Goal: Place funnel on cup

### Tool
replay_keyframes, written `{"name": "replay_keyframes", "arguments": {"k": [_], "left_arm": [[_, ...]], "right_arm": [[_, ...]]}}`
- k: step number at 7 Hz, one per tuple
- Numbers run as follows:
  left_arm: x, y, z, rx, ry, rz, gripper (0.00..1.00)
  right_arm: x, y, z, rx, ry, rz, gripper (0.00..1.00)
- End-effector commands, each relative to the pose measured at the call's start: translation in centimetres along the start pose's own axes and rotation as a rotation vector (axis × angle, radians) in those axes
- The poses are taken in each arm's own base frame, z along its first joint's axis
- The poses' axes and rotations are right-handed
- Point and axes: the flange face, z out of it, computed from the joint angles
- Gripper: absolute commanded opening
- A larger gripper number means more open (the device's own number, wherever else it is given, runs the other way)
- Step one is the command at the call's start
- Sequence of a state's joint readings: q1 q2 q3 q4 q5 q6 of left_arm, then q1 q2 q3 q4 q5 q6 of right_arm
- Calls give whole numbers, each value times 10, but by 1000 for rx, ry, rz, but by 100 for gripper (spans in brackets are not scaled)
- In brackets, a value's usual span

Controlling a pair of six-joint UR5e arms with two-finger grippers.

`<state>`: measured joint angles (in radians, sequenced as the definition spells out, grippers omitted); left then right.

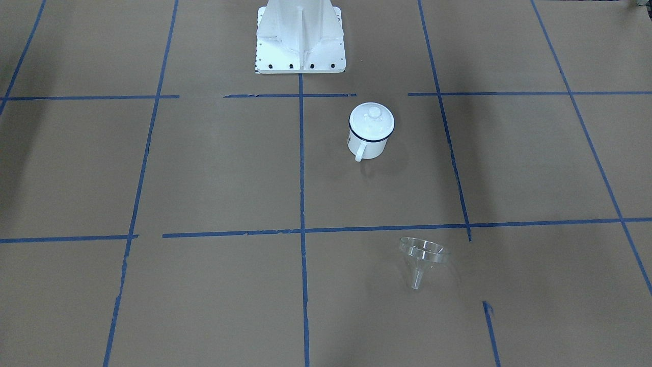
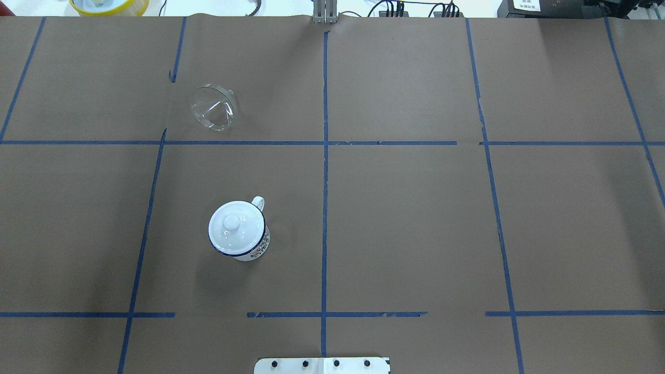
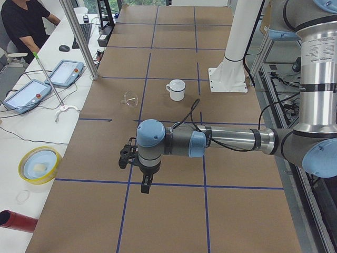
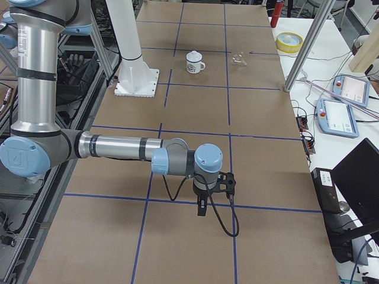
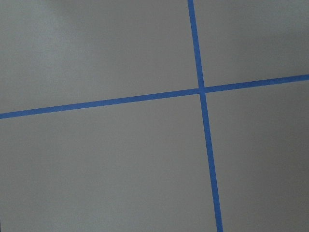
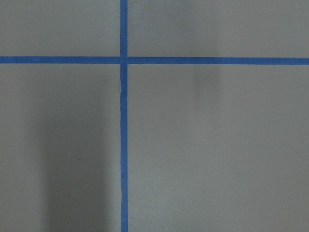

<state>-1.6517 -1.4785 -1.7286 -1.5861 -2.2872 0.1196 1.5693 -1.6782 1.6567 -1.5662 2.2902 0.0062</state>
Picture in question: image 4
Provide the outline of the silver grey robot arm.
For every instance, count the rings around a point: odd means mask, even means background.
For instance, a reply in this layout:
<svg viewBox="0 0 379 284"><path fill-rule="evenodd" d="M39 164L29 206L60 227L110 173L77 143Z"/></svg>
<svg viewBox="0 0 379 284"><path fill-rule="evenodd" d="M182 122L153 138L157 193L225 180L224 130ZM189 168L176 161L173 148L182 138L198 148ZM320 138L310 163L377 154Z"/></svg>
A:
<svg viewBox="0 0 379 284"><path fill-rule="evenodd" d="M198 214L220 190L223 154L214 144L190 150L180 139L95 135L63 130L55 122L57 44L66 28L92 31L89 1L11 1L18 28L18 118L1 144L1 162L13 174L30 178L72 159L106 157L151 162L157 175L193 180Z"/></svg>

